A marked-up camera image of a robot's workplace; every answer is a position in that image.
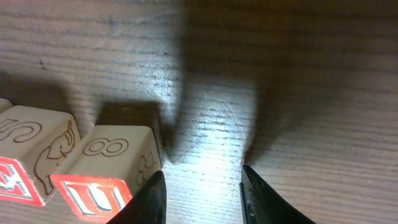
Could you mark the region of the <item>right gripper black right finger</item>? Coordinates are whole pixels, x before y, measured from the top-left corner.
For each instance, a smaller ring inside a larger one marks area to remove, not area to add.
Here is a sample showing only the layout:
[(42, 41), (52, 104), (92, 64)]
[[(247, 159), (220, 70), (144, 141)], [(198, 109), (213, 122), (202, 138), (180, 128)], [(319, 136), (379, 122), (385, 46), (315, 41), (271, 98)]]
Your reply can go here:
[(315, 224), (247, 164), (242, 166), (239, 188), (244, 224)]

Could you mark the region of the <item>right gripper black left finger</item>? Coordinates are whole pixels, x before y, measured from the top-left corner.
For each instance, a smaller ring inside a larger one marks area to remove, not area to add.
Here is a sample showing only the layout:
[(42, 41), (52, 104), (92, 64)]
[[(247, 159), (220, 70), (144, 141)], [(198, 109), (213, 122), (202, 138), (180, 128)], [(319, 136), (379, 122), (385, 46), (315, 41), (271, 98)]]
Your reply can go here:
[(166, 224), (166, 210), (165, 177), (158, 170), (107, 224)]

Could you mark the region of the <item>red E wooden block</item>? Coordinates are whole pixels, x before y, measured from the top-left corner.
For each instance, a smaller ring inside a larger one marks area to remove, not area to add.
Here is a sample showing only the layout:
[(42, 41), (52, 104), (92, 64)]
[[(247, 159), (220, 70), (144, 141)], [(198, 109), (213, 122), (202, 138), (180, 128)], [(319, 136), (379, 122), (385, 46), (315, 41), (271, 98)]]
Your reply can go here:
[(50, 176), (81, 141), (73, 115), (28, 106), (1, 113), (1, 200), (43, 207)]

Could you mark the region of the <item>red U wooden block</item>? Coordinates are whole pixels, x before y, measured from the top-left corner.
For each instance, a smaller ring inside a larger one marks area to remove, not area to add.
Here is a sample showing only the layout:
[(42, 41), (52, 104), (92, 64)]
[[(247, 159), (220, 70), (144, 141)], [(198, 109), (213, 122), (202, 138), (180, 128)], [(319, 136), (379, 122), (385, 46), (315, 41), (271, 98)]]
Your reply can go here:
[(80, 220), (106, 223), (161, 168), (150, 127), (97, 125), (50, 179)]

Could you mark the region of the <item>green N wooden block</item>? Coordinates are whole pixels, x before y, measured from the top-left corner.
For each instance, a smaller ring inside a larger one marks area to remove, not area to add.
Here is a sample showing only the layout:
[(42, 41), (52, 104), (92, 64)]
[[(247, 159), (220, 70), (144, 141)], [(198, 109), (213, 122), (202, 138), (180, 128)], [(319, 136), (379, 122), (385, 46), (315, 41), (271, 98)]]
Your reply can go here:
[(11, 107), (13, 107), (13, 105), (9, 100), (4, 98), (0, 99), (0, 113), (3, 113), (4, 111), (8, 110)]

